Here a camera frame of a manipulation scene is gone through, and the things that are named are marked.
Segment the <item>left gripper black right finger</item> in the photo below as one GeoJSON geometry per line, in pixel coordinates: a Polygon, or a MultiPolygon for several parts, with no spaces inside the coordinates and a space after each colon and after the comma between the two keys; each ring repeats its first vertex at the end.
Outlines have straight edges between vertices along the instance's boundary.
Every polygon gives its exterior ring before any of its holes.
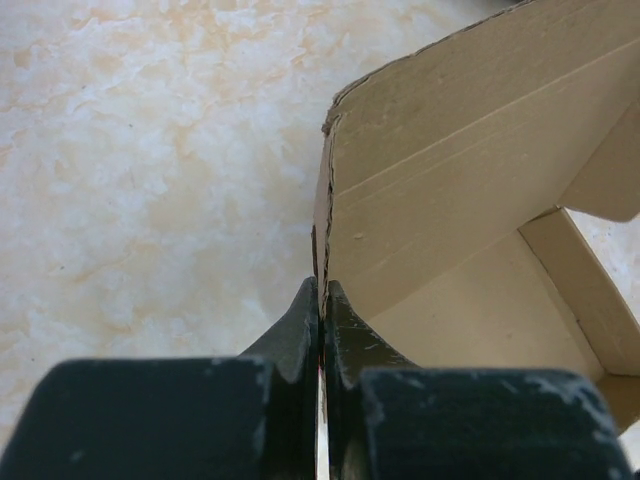
{"type": "Polygon", "coordinates": [[[417,368],[356,313],[336,280],[328,284],[324,326],[328,384],[353,388],[367,368],[417,368]]]}

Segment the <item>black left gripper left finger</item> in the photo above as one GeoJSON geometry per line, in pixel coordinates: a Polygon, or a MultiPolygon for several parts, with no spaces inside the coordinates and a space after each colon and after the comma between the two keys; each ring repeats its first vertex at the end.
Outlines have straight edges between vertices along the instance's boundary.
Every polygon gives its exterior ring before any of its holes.
{"type": "Polygon", "coordinates": [[[312,352],[317,346],[317,330],[317,279],[308,277],[303,280],[287,311],[241,356],[269,360],[288,383],[295,383],[305,371],[308,357],[312,359],[311,370],[317,369],[318,354],[312,352]]]}

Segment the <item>brown cardboard box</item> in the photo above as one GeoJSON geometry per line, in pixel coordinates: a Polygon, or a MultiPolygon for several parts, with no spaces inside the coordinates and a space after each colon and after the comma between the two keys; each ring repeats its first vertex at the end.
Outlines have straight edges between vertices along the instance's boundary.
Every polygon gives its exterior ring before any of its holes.
{"type": "Polygon", "coordinates": [[[340,91],[314,212],[344,293],[425,367],[563,368],[639,417],[639,317],[573,220],[639,212],[639,5],[523,1],[340,91]]]}

